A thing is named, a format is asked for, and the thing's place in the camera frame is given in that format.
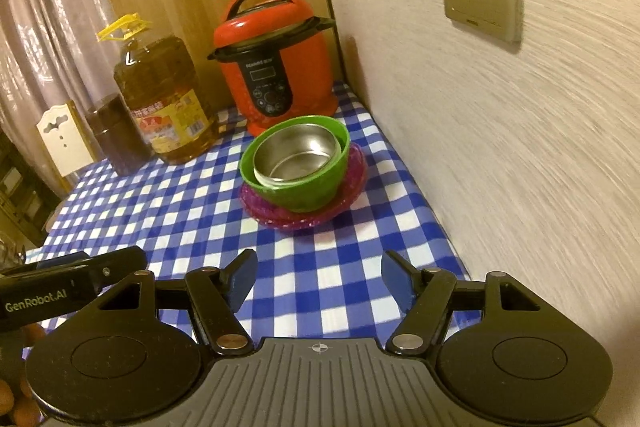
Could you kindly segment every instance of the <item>triangular cutout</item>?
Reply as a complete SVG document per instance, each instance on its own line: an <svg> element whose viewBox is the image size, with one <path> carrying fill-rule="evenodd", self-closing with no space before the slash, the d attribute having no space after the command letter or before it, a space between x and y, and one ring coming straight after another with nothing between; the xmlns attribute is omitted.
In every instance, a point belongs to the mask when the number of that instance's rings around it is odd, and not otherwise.
<svg viewBox="0 0 640 427"><path fill-rule="evenodd" d="M537 312L540 306L521 293L513 284L500 284L500 303L502 309L510 312Z"/></svg>
<svg viewBox="0 0 640 427"><path fill-rule="evenodd" d="M140 283L123 288L100 306L101 310L135 310L140 307Z"/></svg>

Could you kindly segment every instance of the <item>yellow bottle handle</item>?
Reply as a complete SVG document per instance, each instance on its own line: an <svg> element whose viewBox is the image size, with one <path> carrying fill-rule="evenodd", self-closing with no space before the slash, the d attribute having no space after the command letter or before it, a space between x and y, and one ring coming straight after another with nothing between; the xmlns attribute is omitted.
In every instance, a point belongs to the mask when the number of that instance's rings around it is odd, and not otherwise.
<svg viewBox="0 0 640 427"><path fill-rule="evenodd" d="M140 33L150 26L150 21L142 20L137 13L130 13L98 32L97 36L99 41L127 41L136 33ZM118 30L122 31L121 37L113 35Z"/></svg>

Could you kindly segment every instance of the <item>pink plate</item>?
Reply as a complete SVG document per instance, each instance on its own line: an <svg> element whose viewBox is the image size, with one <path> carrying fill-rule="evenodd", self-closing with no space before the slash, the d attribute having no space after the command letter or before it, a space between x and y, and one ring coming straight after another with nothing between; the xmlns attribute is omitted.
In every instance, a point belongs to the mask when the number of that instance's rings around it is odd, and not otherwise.
<svg viewBox="0 0 640 427"><path fill-rule="evenodd" d="M348 210L362 192L367 181L367 161L360 147L351 143L347 172L335 198L328 205L306 214L297 214L263 199L249 185L240 187L240 201L247 214L258 223L278 230L300 230L315 227Z"/></svg>

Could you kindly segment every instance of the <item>plastic jug of cooking oil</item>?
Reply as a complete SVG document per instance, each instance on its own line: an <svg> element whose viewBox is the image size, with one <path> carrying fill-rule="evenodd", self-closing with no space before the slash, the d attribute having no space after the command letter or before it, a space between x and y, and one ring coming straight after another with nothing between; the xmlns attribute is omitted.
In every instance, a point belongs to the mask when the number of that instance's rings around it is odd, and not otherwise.
<svg viewBox="0 0 640 427"><path fill-rule="evenodd" d="M134 13L103 29L98 40L124 43L113 78L162 160L185 163L209 150L218 137L217 121L181 39L159 35Z"/></svg>

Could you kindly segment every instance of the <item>checkered tablecloth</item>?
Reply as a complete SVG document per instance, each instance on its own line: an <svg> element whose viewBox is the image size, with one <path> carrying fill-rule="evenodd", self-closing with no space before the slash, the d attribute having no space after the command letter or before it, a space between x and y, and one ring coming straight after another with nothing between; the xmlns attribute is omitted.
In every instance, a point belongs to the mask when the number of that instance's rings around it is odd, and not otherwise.
<svg viewBox="0 0 640 427"><path fill-rule="evenodd" d="M314 229L282 233L242 210L241 153L251 142L233 109L219 117L222 137L187 164L154 160L119 178L103 161L90 166L69 195L44 246L30 261L84 250L91 255L138 245L156 277L226 266L244 248L257 252L258 277L238 318L254 341L277 337L377 335L384 343L400 313L380 277L380 256L396 250L415 266L462 277L462 263L420 190L371 115L344 84L336 118L366 155L368 181L350 211ZM162 320L191 333L183 311ZM46 321L53 328L64 317ZM459 324L460 315L452 327Z"/></svg>

